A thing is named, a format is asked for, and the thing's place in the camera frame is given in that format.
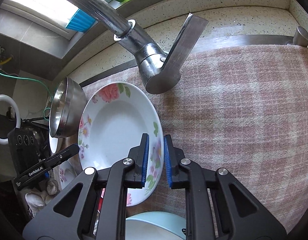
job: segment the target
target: pink checkered towel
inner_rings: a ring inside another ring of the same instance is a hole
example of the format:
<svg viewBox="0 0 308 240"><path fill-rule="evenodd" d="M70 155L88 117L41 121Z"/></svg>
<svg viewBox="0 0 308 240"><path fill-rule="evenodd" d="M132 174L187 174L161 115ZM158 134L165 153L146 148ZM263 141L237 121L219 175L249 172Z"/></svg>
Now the pink checkered towel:
<svg viewBox="0 0 308 240"><path fill-rule="evenodd" d="M148 94L138 68L84 88L125 81L141 88L164 134L202 167L225 167L289 232L308 207L308 48L255 45L191 54L175 88ZM183 190L170 190L165 170L133 215L166 211L185 217Z"/></svg>

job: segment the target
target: metal rod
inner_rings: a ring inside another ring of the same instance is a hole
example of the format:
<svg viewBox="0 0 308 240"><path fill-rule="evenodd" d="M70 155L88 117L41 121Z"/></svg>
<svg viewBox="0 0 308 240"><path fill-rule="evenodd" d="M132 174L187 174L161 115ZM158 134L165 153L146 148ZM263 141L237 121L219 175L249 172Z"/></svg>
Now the metal rod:
<svg viewBox="0 0 308 240"><path fill-rule="evenodd" d="M88 15L102 22L116 36L122 37L131 28L131 24L104 0L67 0Z"/></svg>

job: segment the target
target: black device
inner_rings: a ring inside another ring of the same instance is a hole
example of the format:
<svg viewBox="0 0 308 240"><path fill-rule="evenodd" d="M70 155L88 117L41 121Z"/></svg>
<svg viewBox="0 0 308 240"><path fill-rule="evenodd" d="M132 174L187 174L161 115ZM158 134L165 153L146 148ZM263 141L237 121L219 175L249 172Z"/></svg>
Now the black device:
<svg viewBox="0 0 308 240"><path fill-rule="evenodd" d="M39 162L39 147L32 131L14 128L8 133L7 138L17 175Z"/></svg>
<svg viewBox="0 0 308 240"><path fill-rule="evenodd" d="M23 231L25 240L124 240L127 188L145 185L147 134L127 158L112 167L96 171L86 168L63 189ZM186 159L173 146L170 135L164 138L165 166L172 189L184 188L187 240L215 239L210 189L216 214L219 240L283 240L284 227L225 168L211 171ZM96 236L93 234L102 189L106 188Z"/></svg>
<svg viewBox="0 0 308 240"><path fill-rule="evenodd" d="M57 154L36 163L14 179L17 189L21 190L26 186L33 187L34 185L37 185L38 182L44 179L44 174L46 172L60 165L64 161L67 161L70 157L73 157L78 153L79 146L77 144L72 144Z"/></svg>

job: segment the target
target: chrome faucet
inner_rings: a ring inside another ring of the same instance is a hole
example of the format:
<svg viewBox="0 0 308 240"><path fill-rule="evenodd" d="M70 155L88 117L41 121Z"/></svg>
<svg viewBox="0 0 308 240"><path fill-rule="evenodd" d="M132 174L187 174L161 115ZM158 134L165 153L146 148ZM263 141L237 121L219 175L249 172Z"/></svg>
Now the chrome faucet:
<svg viewBox="0 0 308 240"><path fill-rule="evenodd" d="M308 32L301 26L296 28L296 32L293 37L293 45L298 45L305 48L308 46Z"/></svg>
<svg viewBox="0 0 308 240"><path fill-rule="evenodd" d="M135 20L126 20L104 0L68 0L102 22L114 40L131 52L142 82L151 94L172 89L180 80L180 68L208 21L189 14L169 53L164 52Z"/></svg>

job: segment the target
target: floral plate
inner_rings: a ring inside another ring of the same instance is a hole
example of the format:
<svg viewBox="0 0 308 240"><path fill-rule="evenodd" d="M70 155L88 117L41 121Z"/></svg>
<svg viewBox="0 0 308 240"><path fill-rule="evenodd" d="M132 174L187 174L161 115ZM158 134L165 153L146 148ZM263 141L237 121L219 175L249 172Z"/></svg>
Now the floral plate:
<svg viewBox="0 0 308 240"><path fill-rule="evenodd" d="M142 134L150 135L145 187L128 189L127 206L147 199L161 177L164 142L154 106L136 86L114 82L99 89L87 103L79 125L78 145L82 168L111 167L140 145Z"/></svg>
<svg viewBox="0 0 308 240"><path fill-rule="evenodd" d="M76 176L76 172L70 162L64 161L60 165L61 189L64 189Z"/></svg>

